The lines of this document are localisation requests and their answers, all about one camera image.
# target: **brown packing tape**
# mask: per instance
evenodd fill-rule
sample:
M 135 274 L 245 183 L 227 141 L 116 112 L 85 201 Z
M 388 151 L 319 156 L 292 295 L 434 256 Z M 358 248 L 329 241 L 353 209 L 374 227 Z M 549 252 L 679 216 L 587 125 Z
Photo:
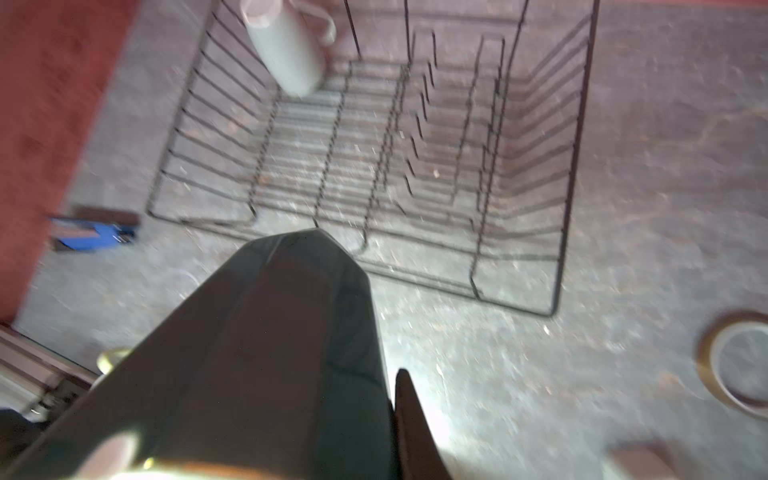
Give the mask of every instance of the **brown packing tape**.
M 720 354 L 739 333 L 762 331 L 768 334 L 768 317 L 759 313 L 740 313 L 715 323 L 702 337 L 696 367 L 707 390 L 725 405 L 761 420 L 768 420 L 768 402 L 746 399 L 731 392 L 717 371 Z

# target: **wire basket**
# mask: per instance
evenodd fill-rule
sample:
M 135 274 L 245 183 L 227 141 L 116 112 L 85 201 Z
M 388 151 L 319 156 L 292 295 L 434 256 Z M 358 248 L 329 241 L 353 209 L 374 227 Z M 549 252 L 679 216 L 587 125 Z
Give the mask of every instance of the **wire basket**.
M 244 240 L 322 227 L 375 275 L 552 316 L 597 9 L 344 2 L 327 79 L 297 99 L 218 2 L 147 212 Z

